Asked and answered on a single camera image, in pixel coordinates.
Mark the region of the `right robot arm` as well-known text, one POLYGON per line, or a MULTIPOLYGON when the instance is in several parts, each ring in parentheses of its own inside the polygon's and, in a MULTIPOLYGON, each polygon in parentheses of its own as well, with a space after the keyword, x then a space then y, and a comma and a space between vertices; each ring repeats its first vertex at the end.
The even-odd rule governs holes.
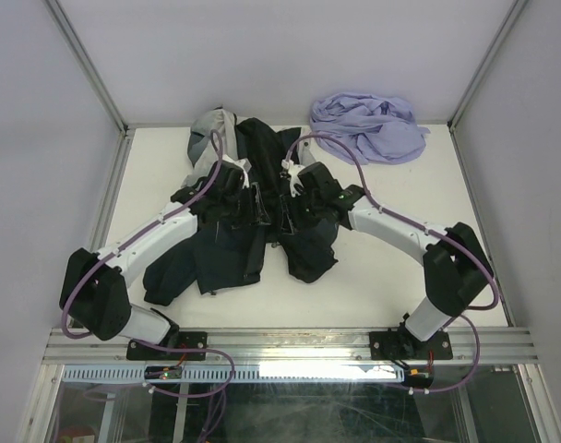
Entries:
POLYGON ((373 236, 423 267, 425 297, 398 328, 399 349, 409 357, 427 351, 437 332, 495 284, 480 241, 465 223, 446 228, 399 214, 375 202, 364 186, 341 187, 321 162, 303 166, 283 161, 280 189, 282 228, 288 233, 326 219, 373 236))

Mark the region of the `left aluminium corner post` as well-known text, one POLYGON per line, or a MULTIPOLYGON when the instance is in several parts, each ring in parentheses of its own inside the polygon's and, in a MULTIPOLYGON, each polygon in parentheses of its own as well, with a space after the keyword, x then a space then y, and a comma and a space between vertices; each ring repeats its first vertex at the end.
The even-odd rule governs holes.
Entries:
POLYGON ((93 64, 82 40, 78 37, 78 33, 61 2, 57 0, 43 0, 42 3, 46 7, 56 27, 59 29, 72 55, 74 55, 104 111, 108 114, 118 131, 120 133, 125 133, 128 129, 128 124, 106 88, 100 73, 93 64))

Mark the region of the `aluminium corner post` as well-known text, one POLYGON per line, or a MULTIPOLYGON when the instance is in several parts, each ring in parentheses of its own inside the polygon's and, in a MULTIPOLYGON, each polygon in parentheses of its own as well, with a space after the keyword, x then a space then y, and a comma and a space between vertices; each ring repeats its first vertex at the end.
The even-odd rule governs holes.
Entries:
POLYGON ((59 29, 72 55, 74 55, 104 111, 108 114, 118 131, 120 133, 125 133, 128 129, 128 124, 106 88, 100 73, 93 64, 82 40, 78 37, 78 33, 61 2, 57 0, 43 0, 42 3, 46 7, 56 27, 59 29))
POLYGON ((487 49, 475 72, 471 76, 471 80, 467 88, 463 92, 458 105, 456 106, 451 117, 448 119, 448 129, 451 133, 455 132, 456 127, 459 125, 461 118, 471 104, 473 96, 484 82, 485 77, 491 69, 503 44, 507 40, 511 31, 513 31, 513 29, 517 25, 524 10, 530 4, 530 2, 530 0, 514 0, 511 2, 509 10, 505 14, 499 27, 497 28, 493 39, 488 44, 487 49))

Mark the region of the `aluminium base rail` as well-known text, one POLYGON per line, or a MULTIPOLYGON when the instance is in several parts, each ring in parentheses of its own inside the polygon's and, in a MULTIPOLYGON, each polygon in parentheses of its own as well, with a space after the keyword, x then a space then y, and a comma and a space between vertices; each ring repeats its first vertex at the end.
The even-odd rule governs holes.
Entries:
POLYGON ((222 365, 227 353, 238 365, 267 361, 330 361, 422 365, 532 365, 539 361, 525 328, 456 327, 439 334, 416 351, 403 351, 388 329, 190 329, 188 346, 201 354, 195 362, 222 365))

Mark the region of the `dark green grey jacket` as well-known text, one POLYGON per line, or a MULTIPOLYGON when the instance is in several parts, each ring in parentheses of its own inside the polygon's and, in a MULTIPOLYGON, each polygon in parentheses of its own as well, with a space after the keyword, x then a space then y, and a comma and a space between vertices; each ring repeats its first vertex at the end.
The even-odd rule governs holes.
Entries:
POLYGON ((278 231, 281 161, 293 143, 298 145, 292 150, 294 162, 307 166, 315 160, 302 139, 305 131, 300 127, 275 130, 255 117, 239 120, 222 108, 208 111, 190 126, 186 152, 193 171, 184 180, 187 186, 205 176, 214 164, 209 139, 213 130, 220 133, 226 154, 251 164, 249 174, 260 185, 272 224, 233 226, 230 221, 217 221, 173 246, 144 273, 144 299, 153 305, 170 305, 191 284, 201 293, 213 293, 259 282, 269 243, 281 246, 290 275, 305 283, 317 281, 337 262, 332 248, 337 224, 323 220, 295 235, 278 231))

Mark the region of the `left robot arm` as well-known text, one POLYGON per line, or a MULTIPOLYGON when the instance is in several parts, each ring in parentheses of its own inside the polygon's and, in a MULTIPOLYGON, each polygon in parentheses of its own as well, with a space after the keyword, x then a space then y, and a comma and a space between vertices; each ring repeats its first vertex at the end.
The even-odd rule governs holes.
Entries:
POLYGON ((225 158, 191 186, 178 189, 156 215, 120 240, 96 251, 80 248, 67 261, 59 305, 62 319, 73 318, 84 332, 102 341, 127 337, 144 341, 159 358, 178 348, 173 322, 134 305, 128 290, 160 256, 214 222, 246 222, 256 211, 257 184, 247 160, 225 158))

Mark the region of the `right aluminium corner post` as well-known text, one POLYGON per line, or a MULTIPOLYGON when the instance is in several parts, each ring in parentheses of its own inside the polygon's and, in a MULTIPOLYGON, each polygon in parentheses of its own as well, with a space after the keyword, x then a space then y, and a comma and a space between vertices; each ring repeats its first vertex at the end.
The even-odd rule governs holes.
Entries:
POLYGON ((471 76, 471 80, 467 88, 463 92, 458 105, 456 106, 451 117, 448 119, 448 129, 451 133, 455 132, 456 127, 459 125, 461 118, 471 104, 473 96, 484 82, 485 77, 491 69, 503 44, 507 40, 511 31, 513 31, 513 29, 517 25, 524 10, 530 4, 530 2, 530 0, 514 0, 511 2, 509 10, 505 14, 499 27, 497 28, 493 39, 488 44, 487 49, 475 72, 471 76))

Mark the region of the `crumpled lavender cloth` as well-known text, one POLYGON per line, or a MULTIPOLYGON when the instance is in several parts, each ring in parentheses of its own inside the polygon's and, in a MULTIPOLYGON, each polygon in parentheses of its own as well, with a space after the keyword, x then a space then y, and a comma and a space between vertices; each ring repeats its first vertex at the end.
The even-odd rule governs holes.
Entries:
POLYGON ((397 165, 420 157, 430 130, 416 122, 412 105, 399 97, 343 92, 313 102, 309 126, 320 134, 316 143, 335 157, 361 164, 397 165))

